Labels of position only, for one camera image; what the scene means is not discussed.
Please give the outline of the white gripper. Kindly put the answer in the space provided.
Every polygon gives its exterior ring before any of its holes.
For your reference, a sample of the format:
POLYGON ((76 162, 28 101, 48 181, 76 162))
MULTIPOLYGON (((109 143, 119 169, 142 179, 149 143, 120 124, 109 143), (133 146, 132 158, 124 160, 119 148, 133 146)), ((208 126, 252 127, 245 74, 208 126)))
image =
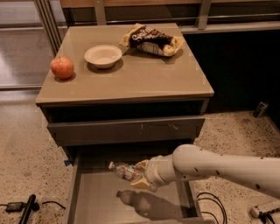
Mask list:
POLYGON ((136 168, 145 171, 145 177, 130 183, 136 189, 156 191, 159 187, 167 186, 177 179, 172 155, 142 160, 136 164, 136 168))

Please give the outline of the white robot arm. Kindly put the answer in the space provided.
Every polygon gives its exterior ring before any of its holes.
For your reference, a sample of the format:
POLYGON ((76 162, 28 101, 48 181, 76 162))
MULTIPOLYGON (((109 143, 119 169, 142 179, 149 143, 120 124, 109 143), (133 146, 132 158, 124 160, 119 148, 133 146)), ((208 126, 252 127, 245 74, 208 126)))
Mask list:
POLYGON ((173 181, 186 182, 219 177, 271 197, 280 198, 280 158, 225 155, 182 144, 171 155, 137 164, 143 176, 131 185, 156 191, 173 181))

